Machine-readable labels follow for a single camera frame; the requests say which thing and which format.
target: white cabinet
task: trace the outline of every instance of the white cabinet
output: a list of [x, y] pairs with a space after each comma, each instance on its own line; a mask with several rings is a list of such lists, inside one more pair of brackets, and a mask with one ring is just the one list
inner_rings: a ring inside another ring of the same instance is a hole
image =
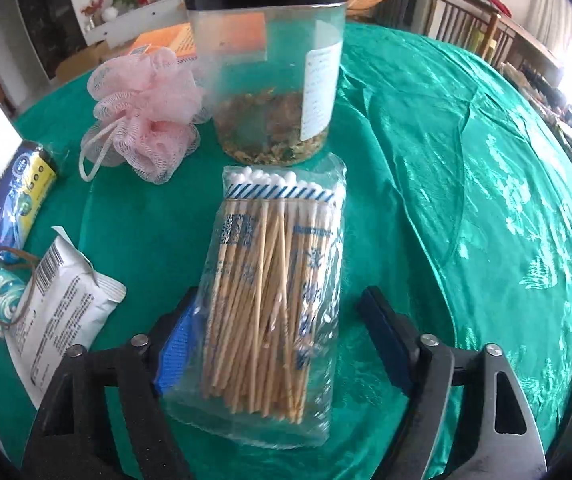
[[183, 0], [159, 0], [85, 32], [84, 39], [88, 45], [106, 40], [108, 46], [114, 48], [128, 40], [134, 40], [143, 32], [187, 21], [188, 13]]

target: green tablecloth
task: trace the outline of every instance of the green tablecloth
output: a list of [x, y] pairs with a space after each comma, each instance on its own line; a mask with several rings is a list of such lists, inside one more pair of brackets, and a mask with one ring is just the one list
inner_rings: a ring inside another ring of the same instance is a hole
[[[93, 123], [82, 77], [18, 121], [29, 139], [69, 146], [68, 163], [32, 230], [42, 254], [63, 225], [95, 268], [128, 288], [93, 349], [146, 332], [199, 281], [221, 170], [212, 124], [172, 180], [128, 166], [77, 174]], [[348, 167], [339, 356], [331, 435], [316, 449], [241, 446], [171, 420], [198, 478], [368, 479], [406, 404], [390, 386], [354, 304], [378, 285], [397, 311], [448, 344], [506, 351], [544, 446], [572, 371], [572, 165], [528, 104], [478, 57], [385, 28], [349, 25], [325, 151]], [[446, 463], [453, 396], [431, 473]], [[115, 392], [109, 410], [125, 472], [136, 474]], [[0, 435], [19, 463], [34, 409], [0, 342]]]

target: metal screw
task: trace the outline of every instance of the metal screw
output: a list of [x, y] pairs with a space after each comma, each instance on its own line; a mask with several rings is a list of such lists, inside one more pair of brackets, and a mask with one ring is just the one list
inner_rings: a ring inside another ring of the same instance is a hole
[[503, 355], [503, 350], [499, 345], [495, 345], [495, 343], [488, 343], [486, 345], [486, 352], [490, 355], [494, 355], [495, 357]]
[[146, 334], [137, 334], [130, 338], [130, 344], [135, 348], [142, 348], [148, 344], [148, 336]]
[[68, 357], [79, 357], [81, 354], [84, 353], [84, 346], [83, 345], [73, 345], [69, 346], [66, 350], [66, 355]]
[[421, 334], [421, 337], [419, 337], [419, 340], [425, 346], [437, 346], [439, 344], [439, 339], [437, 339], [437, 336], [432, 335], [432, 334]]

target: jar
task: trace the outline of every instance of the jar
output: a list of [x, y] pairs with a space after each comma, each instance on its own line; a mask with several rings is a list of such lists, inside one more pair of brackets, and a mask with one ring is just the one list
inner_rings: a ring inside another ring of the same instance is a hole
[[244, 164], [301, 162], [333, 113], [347, 0], [185, 0], [223, 150]]

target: pink mesh loofah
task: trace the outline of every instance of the pink mesh loofah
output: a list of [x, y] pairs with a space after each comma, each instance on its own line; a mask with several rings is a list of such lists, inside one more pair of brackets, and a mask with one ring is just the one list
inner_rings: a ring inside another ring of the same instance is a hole
[[[210, 119], [194, 69], [194, 62], [178, 63], [169, 48], [117, 57], [98, 67], [87, 86], [98, 100], [93, 110], [98, 123], [82, 138], [82, 178], [89, 182], [99, 166], [126, 160], [144, 180], [167, 182], [199, 146], [199, 132], [192, 123]], [[88, 174], [85, 158], [94, 163]]]

